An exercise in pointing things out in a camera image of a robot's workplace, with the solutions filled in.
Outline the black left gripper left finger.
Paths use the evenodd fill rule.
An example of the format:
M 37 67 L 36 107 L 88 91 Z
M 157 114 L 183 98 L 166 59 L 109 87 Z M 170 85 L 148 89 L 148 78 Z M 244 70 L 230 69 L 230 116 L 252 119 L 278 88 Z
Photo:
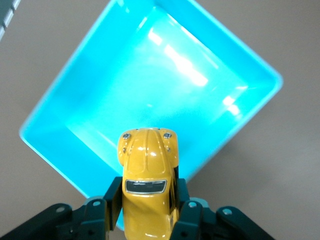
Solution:
M 120 176 L 115 177 L 104 196 L 92 198 L 84 205 L 83 240 L 109 240 L 122 209 L 122 181 Z

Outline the teal plastic bin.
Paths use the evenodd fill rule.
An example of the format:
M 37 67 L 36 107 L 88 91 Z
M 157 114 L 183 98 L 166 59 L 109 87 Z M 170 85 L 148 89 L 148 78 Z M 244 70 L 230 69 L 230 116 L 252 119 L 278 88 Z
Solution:
M 20 137 L 91 198 L 123 172 L 122 133 L 171 129 L 190 180 L 282 83 L 195 0 L 111 0 Z

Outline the yellow beetle toy car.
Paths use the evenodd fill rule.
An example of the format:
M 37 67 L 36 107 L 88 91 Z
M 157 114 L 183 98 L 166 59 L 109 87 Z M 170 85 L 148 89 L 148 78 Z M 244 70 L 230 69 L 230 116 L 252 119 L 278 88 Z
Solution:
M 179 215 L 176 133 L 167 128 L 129 130 L 119 139 L 118 160 L 126 239 L 169 240 Z

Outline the aluminium frame profile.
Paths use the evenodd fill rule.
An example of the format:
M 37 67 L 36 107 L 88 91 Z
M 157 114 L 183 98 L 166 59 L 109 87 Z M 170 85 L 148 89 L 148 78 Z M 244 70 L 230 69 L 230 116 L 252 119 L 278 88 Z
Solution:
M 0 0 L 0 41 L 20 5 L 21 0 Z

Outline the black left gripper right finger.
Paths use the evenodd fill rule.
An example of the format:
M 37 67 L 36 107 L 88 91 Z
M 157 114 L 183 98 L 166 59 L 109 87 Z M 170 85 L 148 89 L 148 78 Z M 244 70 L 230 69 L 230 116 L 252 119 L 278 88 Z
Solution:
M 200 240 L 202 205 L 191 200 L 186 180 L 179 178 L 176 183 L 178 218 L 169 240 Z

